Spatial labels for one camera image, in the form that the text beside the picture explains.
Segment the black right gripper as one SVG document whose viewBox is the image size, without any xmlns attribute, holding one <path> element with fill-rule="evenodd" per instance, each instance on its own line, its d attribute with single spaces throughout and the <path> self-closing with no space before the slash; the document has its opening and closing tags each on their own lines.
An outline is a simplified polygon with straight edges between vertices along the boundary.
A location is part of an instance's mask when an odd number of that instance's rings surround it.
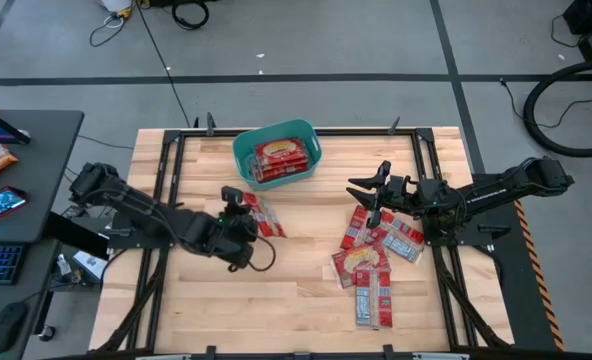
<svg viewBox="0 0 592 360">
<path fill-rule="evenodd" d="M 374 176 L 369 178 L 350 178 L 349 182 L 363 189 L 375 189 L 383 186 L 390 174 L 391 163 L 383 161 Z M 450 190 L 447 182 L 437 179 L 421 179 L 417 182 L 409 178 L 394 178 L 387 184 L 390 191 L 386 207 L 395 212 L 421 217 L 427 213 L 443 210 L 451 206 Z M 355 188 L 347 188 L 347 192 L 360 205 L 371 212 L 366 227 L 376 228 L 380 225 L 382 212 L 381 201 L 376 194 L 369 194 Z"/>
</svg>

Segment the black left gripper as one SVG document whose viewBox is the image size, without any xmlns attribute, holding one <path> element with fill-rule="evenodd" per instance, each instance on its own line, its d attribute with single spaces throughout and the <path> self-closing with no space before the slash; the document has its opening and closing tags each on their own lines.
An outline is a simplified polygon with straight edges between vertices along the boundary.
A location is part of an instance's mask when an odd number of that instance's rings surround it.
<svg viewBox="0 0 592 360">
<path fill-rule="evenodd" d="M 258 224 L 248 205 L 229 202 L 217 219 L 215 254 L 230 268 L 245 268 L 253 255 L 251 244 L 258 236 Z"/>
</svg>

